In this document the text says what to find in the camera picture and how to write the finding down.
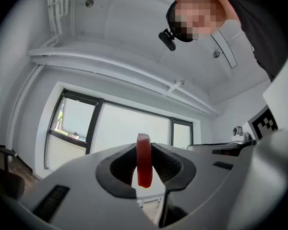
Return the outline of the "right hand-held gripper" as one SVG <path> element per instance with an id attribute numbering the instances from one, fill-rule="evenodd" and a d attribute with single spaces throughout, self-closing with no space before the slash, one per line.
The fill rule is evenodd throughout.
<path id="1" fill-rule="evenodd" d="M 278 131 L 253 149 L 245 171 L 233 168 L 220 187 L 222 230 L 288 229 L 288 60 L 264 92 Z"/>

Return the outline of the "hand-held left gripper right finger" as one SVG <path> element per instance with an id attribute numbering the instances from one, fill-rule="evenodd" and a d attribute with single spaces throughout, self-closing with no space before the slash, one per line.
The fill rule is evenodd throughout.
<path id="1" fill-rule="evenodd" d="M 227 230 L 241 187 L 241 158 L 215 148 L 152 144 L 153 166 L 165 185 L 154 230 Z"/>

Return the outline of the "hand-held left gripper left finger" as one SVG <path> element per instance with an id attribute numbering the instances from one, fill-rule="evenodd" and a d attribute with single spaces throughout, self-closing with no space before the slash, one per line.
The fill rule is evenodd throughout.
<path id="1" fill-rule="evenodd" d="M 136 199 L 117 198 L 96 179 L 97 165 L 130 144 L 73 159 L 39 181 L 22 199 L 4 197 L 17 217 L 33 230 L 156 230 Z M 55 186 L 69 189 L 47 223 L 33 214 Z"/>

